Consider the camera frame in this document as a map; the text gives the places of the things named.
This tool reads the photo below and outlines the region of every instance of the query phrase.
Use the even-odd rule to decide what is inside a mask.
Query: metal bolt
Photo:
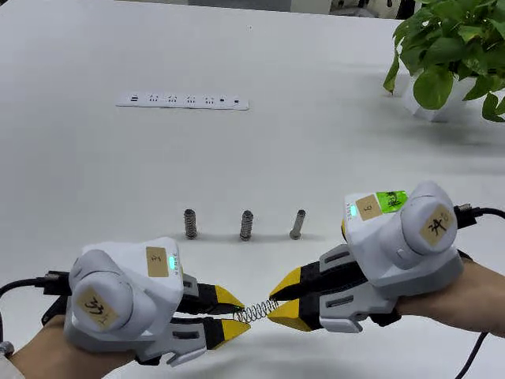
[[[305,211],[303,209],[300,209],[297,213],[297,218],[294,221],[293,229],[290,231],[291,239],[300,239],[301,226],[303,225],[304,218],[305,218]]]
[[[251,231],[253,230],[253,213],[251,211],[244,211],[242,213],[242,225],[240,228],[240,239],[248,241],[251,239]]]
[[[196,230],[196,213],[192,209],[184,211],[184,225],[186,228],[186,238],[195,239],[198,232]]]

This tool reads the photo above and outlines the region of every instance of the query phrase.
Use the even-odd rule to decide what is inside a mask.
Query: power outlet
[[[127,92],[118,107],[194,108],[246,111],[249,101],[230,95],[192,95],[170,92]]]

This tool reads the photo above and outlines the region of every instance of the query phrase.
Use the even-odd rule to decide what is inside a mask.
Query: paper sticker
[[[363,197],[362,199],[356,201],[356,206],[363,221],[382,215],[382,211],[380,210],[380,206],[375,195]]]
[[[163,247],[147,247],[146,259],[148,260],[148,275],[151,278],[167,278],[168,263],[166,250]]]
[[[434,246],[439,243],[440,239],[447,233],[454,221],[455,218],[452,216],[451,212],[440,204],[421,228],[421,236],[430,246]]]
[[[405,191],[377,192],[376,195],[382,213],[397,212],[407,201]]]
[[[99,326],[104,330],[108,328],[119,316],[114,310],[98,295],[98,293],[89,287],[77,299],[77,305]]]

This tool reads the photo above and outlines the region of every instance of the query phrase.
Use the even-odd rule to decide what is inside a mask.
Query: human arm
[[[68,343],[57,316],[10,361],[26,379],[100,379],[135,358],[132,351],[94,354]]]
[[[455,328],[505,337],[505,276],[464,259],[463,273],[447,288],[401,298],[401,315],[429,317]]]

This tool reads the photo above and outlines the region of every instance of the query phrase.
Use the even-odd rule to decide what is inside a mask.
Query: metal spring
[[[192,209],[184,211],[184,225],[186,228],[186,238],[195,239],[198,231],[196,230],[196,213]]]
[[[272,310],[279,307],[279,302],[276,300],[267,300],[259,302],[253,306],[248,306],[241,311],[234,313],[234,320],[250,324],[253,321],[265,318]]]
[[[242,225],[240,228],[240,239],[248,241],[251,239],[251,232],[253,231],[253,213],[251,211],[244,211],[242,214]]]

